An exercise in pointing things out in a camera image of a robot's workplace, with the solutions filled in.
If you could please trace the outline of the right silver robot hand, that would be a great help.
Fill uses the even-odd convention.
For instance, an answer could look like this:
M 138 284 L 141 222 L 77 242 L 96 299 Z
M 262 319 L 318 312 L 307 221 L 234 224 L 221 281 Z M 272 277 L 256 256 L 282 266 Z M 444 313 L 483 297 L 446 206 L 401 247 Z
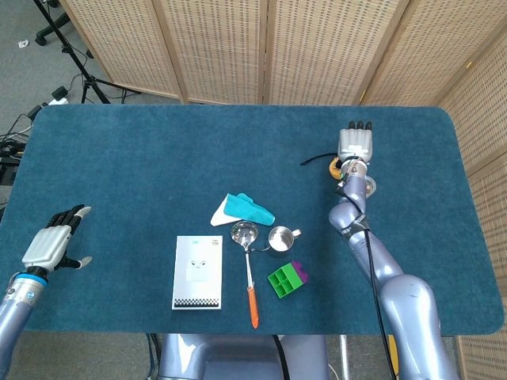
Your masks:
M 349 121 L 347 128 L 340 130 L 337 148 L 339 159 L 345 162 L 352 158 L 359 158 L 368 163 L 372 155 L 372 122 Z

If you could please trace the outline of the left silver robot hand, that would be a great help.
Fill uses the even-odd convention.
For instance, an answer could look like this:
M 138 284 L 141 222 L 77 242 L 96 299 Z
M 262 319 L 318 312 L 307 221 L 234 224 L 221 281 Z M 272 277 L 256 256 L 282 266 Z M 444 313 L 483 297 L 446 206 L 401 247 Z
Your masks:
M 46 273 L 59 268 L 81 269 L 90 264 L 91 256 L 74 260 L 67 256 L 67 246 L 90 206 L 79 204 L 53 215 L 48 224 L 37 232 L 21 262 L 26 269 L 42 268 Z

